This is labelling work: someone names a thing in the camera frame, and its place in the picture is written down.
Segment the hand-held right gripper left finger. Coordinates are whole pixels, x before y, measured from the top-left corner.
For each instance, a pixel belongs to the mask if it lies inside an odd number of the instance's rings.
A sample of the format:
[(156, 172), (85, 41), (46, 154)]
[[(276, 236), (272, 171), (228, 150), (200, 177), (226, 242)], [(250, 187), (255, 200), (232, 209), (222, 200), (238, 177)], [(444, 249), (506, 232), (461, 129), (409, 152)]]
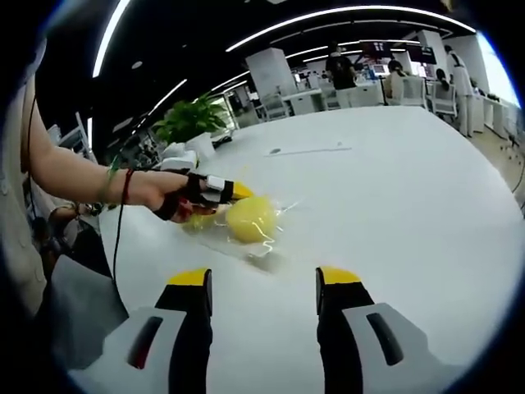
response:
[(69, 374), (84, 393), (204, 393), (212, 344), (212, 271), (177, 273), (153, 307), (132, 313), (102, 354)]

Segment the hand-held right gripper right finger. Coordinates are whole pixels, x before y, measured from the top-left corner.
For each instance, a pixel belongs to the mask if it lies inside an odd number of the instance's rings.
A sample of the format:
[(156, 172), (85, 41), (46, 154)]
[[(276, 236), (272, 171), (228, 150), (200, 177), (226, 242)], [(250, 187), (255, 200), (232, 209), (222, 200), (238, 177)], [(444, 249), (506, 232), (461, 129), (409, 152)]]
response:
[(460, 369), (440, 362), (427, 335), (354, 273), (316, 269), (317, 342), (327, 393), (443, 393)]

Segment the person's left hand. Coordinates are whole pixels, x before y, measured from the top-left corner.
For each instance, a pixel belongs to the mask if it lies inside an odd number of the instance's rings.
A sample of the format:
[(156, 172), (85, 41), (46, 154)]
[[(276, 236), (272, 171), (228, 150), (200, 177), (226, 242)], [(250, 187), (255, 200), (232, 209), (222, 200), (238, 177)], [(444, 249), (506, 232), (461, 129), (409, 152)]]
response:
[(184, 196), (188, 177), (173, 172), (133, 172), (124, 202), (148, 208), (163, 221), (186, 222), (193, 205)]

